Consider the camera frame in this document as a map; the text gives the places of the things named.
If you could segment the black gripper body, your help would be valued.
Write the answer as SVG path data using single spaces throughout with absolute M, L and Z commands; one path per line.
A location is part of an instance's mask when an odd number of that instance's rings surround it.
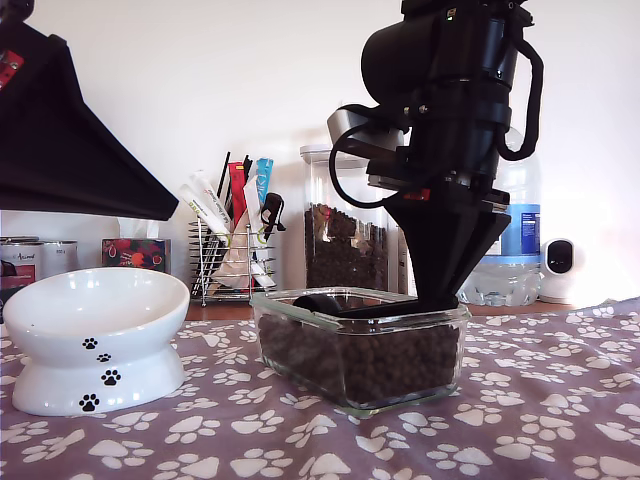
M 511 119 L 508 84 L 369 83 L 367 90 L 378 103 L 378 123 L 411 132 L 407 147 L 369 163 L 370 174 L 396 191 L 376 206 L 413 190 L 432 189 L 453 174 L 471 175 L 481 193 L 491 190 L 498 162 L 495 137 L 505 134 Z

